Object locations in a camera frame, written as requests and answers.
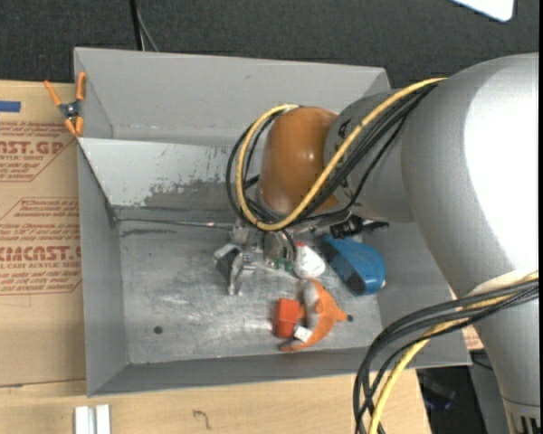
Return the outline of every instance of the scuff mark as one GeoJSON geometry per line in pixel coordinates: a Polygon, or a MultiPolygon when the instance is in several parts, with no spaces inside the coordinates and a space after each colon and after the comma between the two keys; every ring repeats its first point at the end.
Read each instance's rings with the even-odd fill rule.
{"type": "Polygon", "coordinates": [[[129,235],[147,235],[150,233],[177,233],[176,230],[143,230],[143,229],[134,229],[129,231],[124,231],[120,234],[121,238],[125,238],[129,235]]]}
{"type": "Polygon", "coordinates": [[[209,424],[209,417],[207,416],[207,413],[200,410],[193,410],[193,417],[196,420],[199,420],[199,418],[203,418],[205,420],[205,427],[207,430],[211,430],[211,425],[209,424]]]}

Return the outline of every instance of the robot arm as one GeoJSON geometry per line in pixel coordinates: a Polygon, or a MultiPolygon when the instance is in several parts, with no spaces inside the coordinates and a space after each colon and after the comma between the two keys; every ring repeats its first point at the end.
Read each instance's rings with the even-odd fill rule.
{"type": "MultiPolygon", "coordinates": [[[[265,210],[280,217],[293,211],[354,125],[393,94],[360,99],[334,118],[301,108],[278,119],[258,184],[265,210]],[[295,139],[298,122],[307,125],[295,139]]],[[[538,55],[487,61],[415,102],[402,127],[383,133],[315,213],[416,222],[463,297],[492,278],[538,270],[537,140],[538,55]]],[[[540,432],[538,300],[489,317],[477,330],[511,433],[540,432]]]]}

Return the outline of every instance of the black cable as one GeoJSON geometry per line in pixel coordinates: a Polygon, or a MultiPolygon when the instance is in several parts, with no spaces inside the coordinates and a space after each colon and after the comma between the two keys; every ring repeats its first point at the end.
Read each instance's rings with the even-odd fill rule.
{"type": "Polygon", "coordinates": [[[449,312],[448,314],[445,314],[444,316],[436,315],[432,318],[428,318],[425,320],[422,320],[420,322],[416,322],[415,320],[421,319],[422,317],[439,314],[444,311],[451,311],[454,310],[456,307],[467,307],[469,305],[478,303],[480,301],[484,300],[490,300],[497,297],[503,297],[508,296],[513,293],[523,293],[528,288],[533,287],[534,285],[538,284],[538,279],[531,280],[522,284],[518,285],[512,285],[505,288],[500,288],[498,290],[489,291],[487,293],[479,294],[476,296],[471,297],[463,297],[462,299],[455,299],[448,302],[443,302],[442,304],[438,304],[435,306],[430,306],[421,310],[417,310],[416,312],[413,312],[412,314],[408,316],[404,316],[400,318],[399,320],[396,320],[393,324],[389,325],[384,331],[382,331],[378,337],[373,341],[373,343],[370,345],[370,348],[367,351],[367,355],[364,358],[364,361],[362,364],[360,364],[360,368],[357,372],[357,379],[355,381],[354,386],[354,401],[358,400],[358,394],[357,391],[359,391],[359,387],[361,385],[360,379],[362,375],[365,377],[364,384],[369,384],[369,381],[367,380],[369,378],[370,374],[370,364],[374,360],[376,354],[383,350],[390,342],[395,341],[397,339],[400,339],[401,337],[404,337],[406,335],[409,335],[411,333],[414,333],[415,331],[418,331],[423,328],[429,328],[430,326],[438,325],[439,323],[453,321],[454,319],[460,319],[462,318],[462,313],[469,312],[469,315],[471,313],[479,313],[487,308],[490,308],[491,306],[486,306],[483,308],[477,307],[476,309],[473,309],[472,311],[462,311],[461,313],[456,312],[449,312]]]}
{"type": "Polygon", "coordinates": [[[130,16],[133,21],[133,30],[135,31],[135,44],[139,52],[143,51],[143,35],[138,21],[137,1],[129,0],[130,16]]]}
{"type": "MultiPolygon", "coordinates": [[[[374,382],[372,383],[372,385],[370,386],[370,388],[368,389],[367,391],[367,398],[366,400],[364,401],[364,404],[362,406],[362,409],[361,411],[359,412],[359,419],[361,420],[362,419],[362,416],[364,416],[364,413],[366,412],[366,410],[370,410],[370,413],[373,412],[374,410],[374,405],[373,405],[373,402],[372,402],[372,398],[374,397],[374,394],[376,392],[376,389],[378,387],[378,385],[380,384],[380,382],[382,381],[382,379],[384,378],[384,375],[386,373],[386,370],[387,368],[390,366],[390,364],[394,361],[394,359],[400,354],[402,353],[403,351],[407,350],[408,348],[412,347],[414,344],[417,344],[421,341],[424,341],[426,339],[432,339],[434,337],[437,337],[437,336],[440,336],[440,335],[447,335],[449,333],[451,333],[452,331],[456,331],[456,330],[459,330],[459,329],[463,329],[464,327],[466,326],[470,326],[484,318],[486,318],[487,316],[490,316],[490,315],[493,315],[493,314],[496,314],[497,312],[505,309],[505,308],[509,308],[509,307],[514,307],[514,306],[519,306],[521,304],[525,304],[526,302],[529,302],[531,300],[534,300],[535,298],[538,297],[538,287],[536,288],[533,288],[529,291],[526,291],[524,293],[519,293],[517,296],[515,297],[512,297],[510,299],[506,299],[506,300],[503,300],[501,301],[499,304],[496,304],[494,305],[493,307],[491,307],[490,309],[486,310],[485,312],[482,312],[480,314],[477,314],[473,317],[471,317],[470,319],[468,319],[467,321],[465,322],[462,322],[460,324],[456,324],[456,325],[452,325],[450,326],[449,328],[446,328],[442,331],[438,331],[438,332],[435,332],[431,335],[426,335],[426,336],[421,336],[419,337],[418,339],[415,339],[414,341],[404,345],[403,347],[401,347],[400,349],[398,349],[397,351],[395,351],[387,360],[386,362],[384,363],[384,365],[382,366],[382,368],[380,369],[380,371],[378,372],[374,382]]],[[[378,432],[382,432],[384,433],[384,430],[383,429],[379,429],[378,432]]]]}
{"type": "MultiPolygon", "coordinates": [[[[478,295],[476,297],[477,301],[480,300],[480,296],[481,295],[478,295]]],[[[527,290],[521,290],[515,296],[510,297],[508,299],[504,299],[498,304],[488,306],[488,307],[484,307],[483,309],[476,308],[476,309],[468,310],[468,312],[470,312],[471,317],[469,319],[461,322],[460,324],[452,325],[452,326],[450,326],[450,327],[448,327],[448,328],[446,328],[446,329],[444,329],[442,331],[435,332],[435,333],[433,333],[431,335],[421,336],[418,339],[415,339],[415,340],[411,341],[410,343],[402,346],[400,349],[395,351],[386,360],[384,365],[381,367],[381,369],[378,372],[378,375],[376,376],[374,382],[370,385],[370,388],[367,390],[367,392],[365,392],[366,399],[364,401],[364,404],[362,405],[362,408],[360,409],[358,407],[358,405],[359,405],[359,389],[363,385],[360,381],[365,379],[364,377],[362,377],[364,375],[366,377],[369,377],[369,363],[370,362],[367,362],[367,364],[361,365],[361,367],[360,367],[360,369],[358,370],[358,373],[357,373],[357,379],[355,381],[354,393],[353,393],[353,408],[354,408],[355,418],[356,418],[356,421],[357,421],[356,432],[361,432],[362,434],[364,434],[366,432],[365,429],[364,429],[363,423],[362,423],[362,416],[364,415],[366,410],[368,410],[368,409],[373,410],[372,397],[374,395],[374,392],[376,392],[376,388],[378,387],[378,384],[380,383],[380,381],[384,377],[384,374],[386,373],[386,369],[388,368],[388,366],[394,361],[394,359],[400,353],[402,353],[404,350],[410,348],[412,345],[414,345],[414,344],[416,344],[418,342],[421,342],[421,341],[423,341],[425,339],[432,339],[432,338],[434,338],[434,337],[436,337],[438,335],[445,335],[445,334],[451,333],[452,331],[455,331],[457,329],[462,329],[462,328],[464,328],[466,326],[469,326],[469,325],[471,325],[471,324],[473,324],[473,323],[475,323],[477,321],[482,320],[483,318],[486,318],[487,316],[495,314],[495,313],[497,313],[498,311],[500,311],[500,310],[502,310],[504,308],[513,307],[513,306],[516,306],[516,305],[523,304],[525,302],[528,302],[530,300],[535,299],[536,297],[538,297],[538,286],[531,287],[531,288],[529,288],[527,290]]],[[[454,319],[459,319],[459,318],[453,318],[453,316],[450,316],[450,315],[444,316],[443,319],[439,321],[439,323],[450,322],[450,321],[453,321],[454,319]]]]}

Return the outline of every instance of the orange clip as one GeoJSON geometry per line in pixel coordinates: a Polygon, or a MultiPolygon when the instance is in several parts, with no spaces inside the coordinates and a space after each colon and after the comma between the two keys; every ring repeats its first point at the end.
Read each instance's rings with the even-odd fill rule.
{"type": "Polygon", "coordinates": [[[76,100],[73,103],[63,104],[58,94],[48,80],[44,81],[44,86],[48,90],[54,104],[61,110],[64,116],[64,125],[69,129],[74,137],[82,137],[84,129],[84,119],[79,114],[77,108],[81,101],[84,101],[87,76],[84,72],[79,74],[76,80],[76,100]]]}

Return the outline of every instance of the small object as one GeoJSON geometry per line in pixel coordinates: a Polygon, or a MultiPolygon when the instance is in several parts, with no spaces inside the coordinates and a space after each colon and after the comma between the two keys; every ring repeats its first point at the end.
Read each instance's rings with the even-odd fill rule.
{"type": "Polygon", "coordinates": [[[216,252],[214,252],[215,265],[233,250],[236,250],[235,254],[239,252],[239,248],[235,244],[228,242],[227,244],[225,244],[225,246],[219,248],[216,252]]]}
{"type": "Polygon", "coordinates": [[[275,307],[274,334],[283,338],[293,337],[295,326],[298,324],[301,314],[300,302],[282,297],[275,307]]]}
{"type": "Polygon", "coordinates": [[[350,217],[342,223],[336,223],[329,227],[329,232],[336,240],[342,240],[351,236],[358,235],[363,231],[372,233],[388,226],[388,222],[369,222],[357,215],[350,217]]]}
{"type": "Polygon", "coordinates": [[[337,322],[352,321],[352,316],[338,307],[334,297],[316,279],[306,282],[303,298],[306,327],[311,331],[311,335],[306,342],[292,341],[283,345],[280,347],[283,352],[295,352],[309,347],[324,339],[337,322]]]}
{"type": "Polygon", "coordinates": [[[64,125],[75,137],[82,137],[84,128],[84,119],[82,118],[82,102],[84,101],[87,76],[84,72],[79,74],[76,80],[76,100],[72,103],[62,103],[56,91],[48,80],[44,81],[44,86],[48,90],[54,104],[58,106],[64,117],[64,125]]]}
{"type": "Polygon", "coordinates": [[[110,405],[76,407],[74,434],[110,434],[110,405]]]}
{"type": "Polygon", "coordinates": [[[324,273],[326,263],[315,250],[303,241],[296,241],[296,258],[293,272],[300,278],[315,278],[324,273]]]}
{"type": "Polygon", "coordinates": [[[324,236],[322,249],[329,265],[354,293],[374,294],[384,286],[386,265],[374,248],[351,239],[324,236]]]}
{"type": "Polygon", "coordinates": [[[296,325],[293,337],[299,339],[303,343],[307,343],[308,340],[311,338],[311,331],[306,326],[296,325]]]}

